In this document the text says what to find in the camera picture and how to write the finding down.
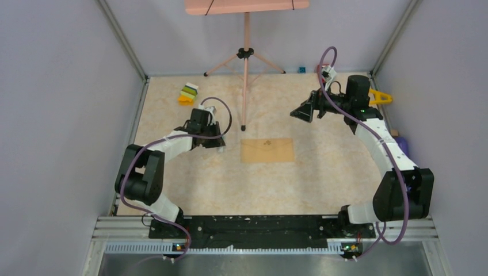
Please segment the brown kraft envelope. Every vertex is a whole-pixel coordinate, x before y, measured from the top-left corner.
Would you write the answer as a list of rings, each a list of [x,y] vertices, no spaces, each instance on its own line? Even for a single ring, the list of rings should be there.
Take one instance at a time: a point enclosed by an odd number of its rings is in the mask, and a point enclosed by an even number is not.
[[[240,156],[248,164],[294,162],[293,139],[242,139]]]

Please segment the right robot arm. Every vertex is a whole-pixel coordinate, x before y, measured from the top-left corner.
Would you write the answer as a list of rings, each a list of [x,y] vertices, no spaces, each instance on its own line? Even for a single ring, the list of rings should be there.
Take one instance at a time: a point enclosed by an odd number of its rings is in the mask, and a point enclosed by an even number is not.
[[[423,219],[429,214],[434,175],[429,168],[419,168],[400,148],[390,135],[381,113],[370,106],[370,83],[366,76],[348,77],[344,93],[333,94],[330,90],[313,90],[309,98],[290,115],[305,122],[327,112],[347,113],[344,122],[369,151],[376,163],[382,181],[372,199],[364,204],[345,205],[340,210],[337,228],[345,237],[354,236],[361,224],[400,221],[404,218],[403,191],[408,199],[408,218]]]

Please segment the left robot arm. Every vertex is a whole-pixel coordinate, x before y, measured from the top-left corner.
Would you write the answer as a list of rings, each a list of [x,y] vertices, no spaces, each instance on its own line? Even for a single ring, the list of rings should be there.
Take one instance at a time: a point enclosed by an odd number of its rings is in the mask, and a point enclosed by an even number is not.
[[[130,144],[124,152],[115,181],[122,203],[163,219],[170,237],[184,232],[182,210],[163,194],[165,164],[197,147],[222,148],[226,144],[213,106],[194,108],[183,126],[146,146]]]

